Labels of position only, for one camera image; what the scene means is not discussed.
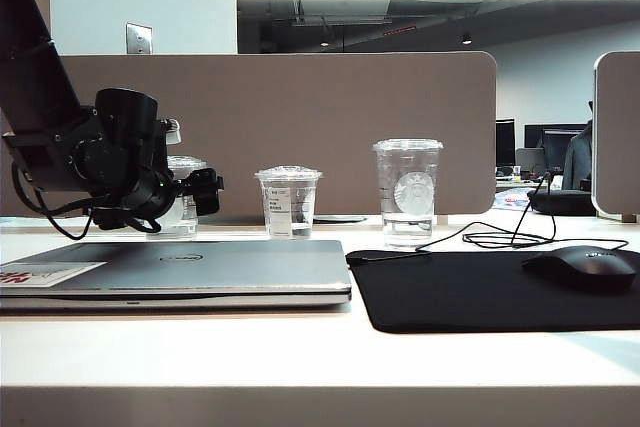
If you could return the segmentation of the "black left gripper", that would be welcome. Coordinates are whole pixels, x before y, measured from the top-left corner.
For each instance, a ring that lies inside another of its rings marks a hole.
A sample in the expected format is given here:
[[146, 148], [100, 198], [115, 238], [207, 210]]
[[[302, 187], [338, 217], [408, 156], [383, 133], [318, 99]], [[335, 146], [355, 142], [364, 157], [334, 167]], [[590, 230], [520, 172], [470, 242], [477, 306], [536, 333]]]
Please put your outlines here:
[[[192, 173], [192, 196], [198, 216], [215, 214], [220, 209], [219, 192], [224, 179], [213, 169], [203, 168]], [[159, 233], [158, 218], [166, 214], [175, 200], [189, 192], [189, 187], [174, 180], [169, 172], [139, 169], [133, 184], [106, 206], [92, 210], [92, 220], [101, 230], [131, 227], [139, 232]]]

